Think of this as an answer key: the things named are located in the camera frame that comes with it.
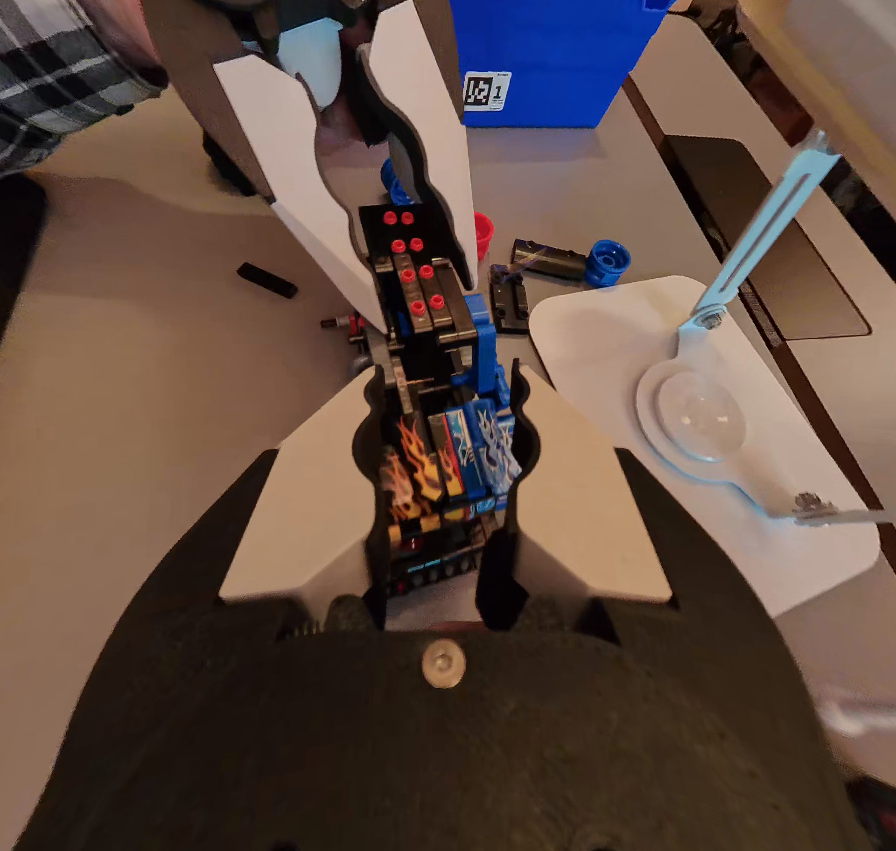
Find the person's left hand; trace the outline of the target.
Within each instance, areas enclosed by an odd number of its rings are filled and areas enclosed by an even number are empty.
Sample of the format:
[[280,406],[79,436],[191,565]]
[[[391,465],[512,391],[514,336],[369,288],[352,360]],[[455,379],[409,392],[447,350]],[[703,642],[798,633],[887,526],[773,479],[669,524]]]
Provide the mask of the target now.
[[106,46],[146,81],[166,87],[168,76],[146,25],[141,0],[77,0]]

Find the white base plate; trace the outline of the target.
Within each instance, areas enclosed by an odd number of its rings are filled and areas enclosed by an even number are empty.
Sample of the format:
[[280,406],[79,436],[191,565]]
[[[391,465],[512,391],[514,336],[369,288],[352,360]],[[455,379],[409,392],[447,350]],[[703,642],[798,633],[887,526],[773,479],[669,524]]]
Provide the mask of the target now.
[[[549,297],[532,310],[532,342],[555,389],[631,452],[740,570],[773,617],[871,569],[877,525],[798,524],[797,497],[840,511],[867,509],[786,386],[731,316],[705,332],[698,364],[673,361],[678,328],[704,285],[684,276]],[[684,367],[709,375],[745,416],[745,443],[723,462],[700,462],[669,442],[655,416],[644,433],[636,404],[654,409],[660,381]]]

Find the person's left forearm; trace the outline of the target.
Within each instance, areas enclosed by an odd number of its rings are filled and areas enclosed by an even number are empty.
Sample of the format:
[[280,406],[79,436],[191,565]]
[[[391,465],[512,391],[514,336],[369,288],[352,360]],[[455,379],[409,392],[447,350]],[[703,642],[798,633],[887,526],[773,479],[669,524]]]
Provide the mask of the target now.
[[2,178],[166,87],[108,48],[77,0],[1,0]]

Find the black holed brick plate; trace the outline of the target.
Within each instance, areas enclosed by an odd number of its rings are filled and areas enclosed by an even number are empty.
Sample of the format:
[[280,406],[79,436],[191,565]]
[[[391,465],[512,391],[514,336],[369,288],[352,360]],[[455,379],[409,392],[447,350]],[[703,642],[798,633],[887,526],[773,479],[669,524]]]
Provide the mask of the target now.
[[529,335],[530,305],[524,285],[524,268],[493,264],[489,270],[489,297],[493,322],[499,334]]

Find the blue storage bin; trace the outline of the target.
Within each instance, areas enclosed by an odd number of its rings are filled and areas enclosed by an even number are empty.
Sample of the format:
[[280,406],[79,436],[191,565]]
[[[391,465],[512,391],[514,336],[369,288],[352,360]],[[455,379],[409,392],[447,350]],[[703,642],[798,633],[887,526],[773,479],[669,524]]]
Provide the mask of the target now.
[[677,2],[450,0],[465,126],[598,126]]

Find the blue flame toy brick truck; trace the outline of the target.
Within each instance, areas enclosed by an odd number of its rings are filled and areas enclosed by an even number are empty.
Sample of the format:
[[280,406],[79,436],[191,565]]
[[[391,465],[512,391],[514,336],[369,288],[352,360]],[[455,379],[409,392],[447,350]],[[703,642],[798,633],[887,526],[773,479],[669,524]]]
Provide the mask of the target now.
[[376,465],[387,599],[475,572],[521,474],[512,454],[511,389],[481,295],[463,293],[446,221],[432,204],[358,211],[385,329],[355,312],[350,328],[375,377],[362,462]]

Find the black perforated floor mat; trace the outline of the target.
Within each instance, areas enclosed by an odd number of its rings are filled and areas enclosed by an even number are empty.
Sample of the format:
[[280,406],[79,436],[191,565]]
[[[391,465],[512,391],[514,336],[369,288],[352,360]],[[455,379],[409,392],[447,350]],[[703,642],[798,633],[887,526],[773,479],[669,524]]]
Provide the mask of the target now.
[[26,174],[1,180],[1,337],[6,334],[17,298],[48,217],[46,191]]

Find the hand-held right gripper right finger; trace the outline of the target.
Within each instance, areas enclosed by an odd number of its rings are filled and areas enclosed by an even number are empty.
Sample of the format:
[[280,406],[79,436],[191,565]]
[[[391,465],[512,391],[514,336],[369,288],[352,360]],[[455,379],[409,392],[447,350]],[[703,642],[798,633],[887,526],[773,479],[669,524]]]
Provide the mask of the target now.
[[538,599],[568,628],[587,623],[597,602],[670,602],[673,590],[611,439],[519,359],[511,414],[520,471],[476,585],[487,628],[510,630]]

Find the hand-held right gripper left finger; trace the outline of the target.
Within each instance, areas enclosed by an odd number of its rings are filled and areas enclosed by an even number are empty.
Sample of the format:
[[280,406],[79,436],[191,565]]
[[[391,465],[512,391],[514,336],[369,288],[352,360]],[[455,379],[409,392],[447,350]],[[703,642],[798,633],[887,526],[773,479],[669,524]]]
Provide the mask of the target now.
[[389,540],[379,484],[385,371],[369,367],[277,448],[218,595],[297,601],[314,621],[344,595],[385,605]]

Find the clear round suction cup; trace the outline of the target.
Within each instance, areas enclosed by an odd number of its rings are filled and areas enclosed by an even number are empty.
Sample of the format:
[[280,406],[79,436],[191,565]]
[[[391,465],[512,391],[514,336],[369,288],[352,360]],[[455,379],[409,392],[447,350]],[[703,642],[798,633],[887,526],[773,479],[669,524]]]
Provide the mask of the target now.
[[693,460],[719,463],[745,444],[742,409],[711,377],[694,371],[670,375],[659,385],[654,406],[667,439]]

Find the small white plastic object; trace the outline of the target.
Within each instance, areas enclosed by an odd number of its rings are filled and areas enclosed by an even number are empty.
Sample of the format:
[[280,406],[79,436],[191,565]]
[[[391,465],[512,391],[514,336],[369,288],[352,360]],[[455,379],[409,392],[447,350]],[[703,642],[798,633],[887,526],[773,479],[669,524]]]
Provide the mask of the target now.
[[895,705],[877,702],[827,701],[817,708],[823,724],[832,732],[857,738],[873,732],[895,730]]

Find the blue toy wheel rim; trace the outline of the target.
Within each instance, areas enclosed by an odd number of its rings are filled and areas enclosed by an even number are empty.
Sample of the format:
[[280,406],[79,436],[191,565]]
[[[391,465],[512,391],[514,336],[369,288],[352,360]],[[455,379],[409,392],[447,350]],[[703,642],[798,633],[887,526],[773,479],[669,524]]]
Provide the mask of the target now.
[[624,245],[601,239],[592,246],[586,257],[583,281],[598,289],[615,286],[631,264],[631,253]]
[[397,207],[408,207],[416,203],[401,184],[391,159],[386,159],[381,165],[380,179],[392,204]]

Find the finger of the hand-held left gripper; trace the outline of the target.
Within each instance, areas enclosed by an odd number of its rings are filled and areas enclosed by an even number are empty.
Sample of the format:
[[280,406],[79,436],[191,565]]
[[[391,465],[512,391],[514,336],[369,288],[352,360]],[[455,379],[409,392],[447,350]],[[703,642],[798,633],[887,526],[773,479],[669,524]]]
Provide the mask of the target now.
[[413,0],[377,11],[351,1],[349,108],[367,144],[386,141],[402,192],[433,216],[442,254],[465,290],[477,281],[466,129]]
[[216,63],[218,82],[267,181],[271,209],[342,296],[382,333],[385,316],[350,215],[321,174],[318,113],[307,87],[255,55]]

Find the short black beam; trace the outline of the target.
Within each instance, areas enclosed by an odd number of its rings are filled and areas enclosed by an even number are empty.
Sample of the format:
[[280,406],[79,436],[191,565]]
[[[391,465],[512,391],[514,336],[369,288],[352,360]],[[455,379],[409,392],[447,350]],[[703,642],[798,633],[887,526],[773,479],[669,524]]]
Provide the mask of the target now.
[[242,263],[237,269],[237,275],[278,297],[293,299],[297,296],[298,288],[294,283],[252,263]]

